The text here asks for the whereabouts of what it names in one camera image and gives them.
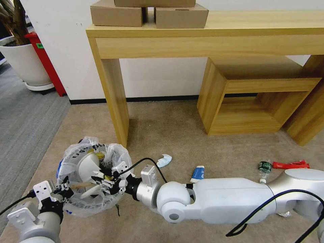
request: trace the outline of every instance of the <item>brown cardboard box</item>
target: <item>brown cardboard box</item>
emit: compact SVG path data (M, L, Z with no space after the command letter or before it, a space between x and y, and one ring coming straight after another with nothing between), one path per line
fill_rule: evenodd
M114 0L100 0L90 6L92 23L103 26L141 27L147 8L116 7Z
M115 0L118 7L194 7L196 0Z
M196 3L193 8L154 8L157 29L202 29L208 9Z

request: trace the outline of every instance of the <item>bottle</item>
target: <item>bottle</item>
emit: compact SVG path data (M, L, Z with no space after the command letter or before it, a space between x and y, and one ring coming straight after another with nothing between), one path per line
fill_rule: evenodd
M260 183L265 184L267 183L267 177L269 173L271 172L271 163L270 161L261 161L258 166L258 170L260 173Z

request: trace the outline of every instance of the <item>green label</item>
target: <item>green label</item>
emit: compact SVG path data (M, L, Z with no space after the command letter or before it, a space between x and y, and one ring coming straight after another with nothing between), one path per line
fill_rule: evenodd
M271 163L267 162L267 161L261 161L259 163L259 167L258 169L260 171L263 171L263 172L266 172L266 173L269 173L271 171Z
M36 46L38 49L44 49L43 44L42 43L36 43Z

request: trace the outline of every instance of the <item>white wall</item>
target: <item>white wall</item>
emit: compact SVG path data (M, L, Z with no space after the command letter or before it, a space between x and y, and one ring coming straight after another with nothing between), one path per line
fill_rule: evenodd
M97 0L21 0L71 100L100 99L85 29ZM197 0L210 10L324 9L323 0ZM298 57L299 62L305 58ZM122 59L127 97L197 95L205 58Z

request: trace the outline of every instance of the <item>blue toothpaste tube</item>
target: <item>blue toothpaste tube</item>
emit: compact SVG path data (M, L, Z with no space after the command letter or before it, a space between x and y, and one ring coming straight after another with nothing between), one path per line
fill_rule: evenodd
M197 183L199 180L204 178L205 167L203 165L199 165L195 168L190 182Z

